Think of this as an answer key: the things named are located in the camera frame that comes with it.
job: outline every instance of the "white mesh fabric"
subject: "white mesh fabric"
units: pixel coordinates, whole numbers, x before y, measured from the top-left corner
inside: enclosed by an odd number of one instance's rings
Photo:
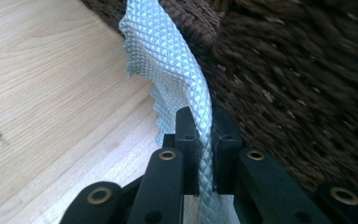
[[[170,17],[157,0],[129,0],[120,22],[130,55],[130,75],[150,79],[155,88],[155,110],[162,135],[174,133],[175,113],[189,106],[204,145],[200,158],[200,196],[185,197],[185,223],[232,223],[227,219],[226,200],[213,194],[211,151],[212,109],[205,78]]]

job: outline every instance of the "light wood table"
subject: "light wood table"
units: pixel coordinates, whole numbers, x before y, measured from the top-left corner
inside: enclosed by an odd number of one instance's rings
[[[0,223],[58,223],[87,185],[143,174],[152,84],[122,45],[80,0],[0,1]]]

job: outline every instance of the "brass grommet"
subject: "brass grommet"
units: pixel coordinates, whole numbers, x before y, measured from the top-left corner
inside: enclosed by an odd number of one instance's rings
[[[265,156],[262,152],[257,150],[250,150],[246,153],[246,156],[248,156],[250,159],[254,161],[262,161],[264,160]]]
[[[330,189],[330,194],[334,199],[341,203],[345,203],[348,205],[357,205],[358,197],[352,191],[348,189],[344,189],[341,187],[332,187]]]
[[[159,158],[165,161],[173,160],[176,157],[176,153],[174,151],[165,150],[159,153]]]
[[[103,196],[99,197],[97,193],[102,193]],[[112,197],[112,190],[106,187],[98,187],[89,193],[87,201],[91,204],[101,204],[108,201]]]

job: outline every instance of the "brown wicker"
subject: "brown wicker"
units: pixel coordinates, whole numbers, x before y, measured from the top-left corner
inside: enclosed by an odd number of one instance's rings
[[[117,30],[125,3],[83,1]],[[159,2],[249,146],[306,189],[358,188],[358,1]]]

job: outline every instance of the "dark hole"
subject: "dark hole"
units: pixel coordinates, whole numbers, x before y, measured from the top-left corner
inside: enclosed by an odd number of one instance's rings
[[[261,154],[258,153],[258,152],[251,152],[251,156],[252,156],[253,158],[256,158],[256,159],[260,159],[260,158],[261,158]]]
[[[337,195],[338,195],[338,197],[343,198],[343,199],[353,199],[353,197],[345,191],[338,190]]]
[[[226,135],[223,135],[223,139],[229,140],[229,139],[232,139],[232,137],[231,137],[231,135],[226,134]]]
[[[172,157],[173,156],[173,154],[171,153],[171,152],[164,152],[164,153],[162,153],[162,157],[163,158],[170,158],[170,157]]]
[[[295,217],[300,223],[312,223],[312,217],[304,211],[296,212]]]
[[[92,195],[92,198],[94,200],[100,200],[102,199],[103,197],[106,196],[106,191],[104,190],[98,190],[97,192],[95,192],[93,195]]]
[[[158,223],[161,220],[161,213],[159,211],[150,211],[145,216],[145,222]]]

